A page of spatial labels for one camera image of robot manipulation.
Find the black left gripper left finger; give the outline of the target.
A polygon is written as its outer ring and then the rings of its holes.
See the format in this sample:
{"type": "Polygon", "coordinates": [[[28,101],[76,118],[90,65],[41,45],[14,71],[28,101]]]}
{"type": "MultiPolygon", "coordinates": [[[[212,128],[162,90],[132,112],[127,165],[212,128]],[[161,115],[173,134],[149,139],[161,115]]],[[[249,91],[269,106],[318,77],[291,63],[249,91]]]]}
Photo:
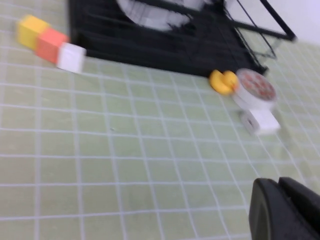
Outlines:
{"type": "Polygon", "coordinates": [[[249,227],[253,240],[318,240],[279,180],[257,178],[252,185],[249,227]]]}

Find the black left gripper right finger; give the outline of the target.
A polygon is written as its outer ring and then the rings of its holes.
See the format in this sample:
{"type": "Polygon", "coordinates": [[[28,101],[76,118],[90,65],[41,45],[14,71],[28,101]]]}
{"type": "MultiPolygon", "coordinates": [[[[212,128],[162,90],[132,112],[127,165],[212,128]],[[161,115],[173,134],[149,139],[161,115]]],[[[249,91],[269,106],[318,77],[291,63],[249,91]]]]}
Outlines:
{"type": "Polygon", "coordinates": [[[291,199],[302,218],[320,234],[320,196],[290,177],[280,177],[279,186],[291,199]]]}

